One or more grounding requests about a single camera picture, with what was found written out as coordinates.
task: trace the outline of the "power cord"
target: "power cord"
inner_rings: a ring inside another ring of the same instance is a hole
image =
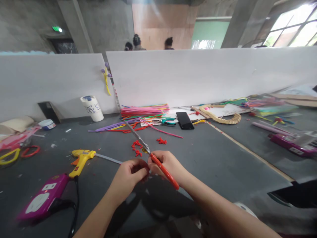
[[[75,234],[75,228],[76,228],[76,222],[78,217],[78,209],[79,209],[79,186],[78,186],[78,176],[74,177],[74,182],[76,185],[76,192],[77,192],[77,205],[72,200],[62,200],[62,199],[55,199],[50,206],[49,211],[51,214],[54,214],[56,212],[59,212],[61,210],[67,209],[69,207],[72,207],[75,211],[74,218],[72,221],[72,226],[68,234],[68,238],[72,238]]]

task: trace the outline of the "green exit sign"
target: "green exit sign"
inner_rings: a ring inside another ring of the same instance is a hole
[[[59,31],[62,32],[62,28],[60,28],[59,26],[52,26],[53,31]]]

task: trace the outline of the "green wall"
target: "green wall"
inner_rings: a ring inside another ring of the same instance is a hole
[[[214,49],[220,49],[228,26],[229,22],[226,21],[197,21],[192,41],[215,40]]]

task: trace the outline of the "smartphone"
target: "smartphone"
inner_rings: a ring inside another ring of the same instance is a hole
[[[176,116],[183,130],[195,129],[186,112],[176,112]]]
[[[38,105],[47,119],[51,119],[55,124],[60,124],[60,119],[50,102],[38,102]]]

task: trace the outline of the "person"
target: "person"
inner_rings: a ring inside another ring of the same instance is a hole
[[[169,37],[169,38],[166,38],[165,40],[165,49],[164,50],[173,50],[174,48],[172,48],[172,44],[173,44],[173,38],[172,37]]]
[[[153,151],[171,173],[179,186],[185,189],[207,215],[215,221],[226,237],[277,238],[280,236],[260,220],[217,194],[190,174],[169,151]],[[104,197],[79,228],[74,238],[104,237],[116,208],[129,196],[134,186],[151,174],[164,176],[151,158],[148,164],[142,159],[122,163]]]
[[[134,50],[146,50],[141,47],[141,38],[138,34],[135,34],[133,37]]]
[[[132,51],[133,50],[133,45],[131,44],[131,42],[127,41],[125,44],[125,51]]]

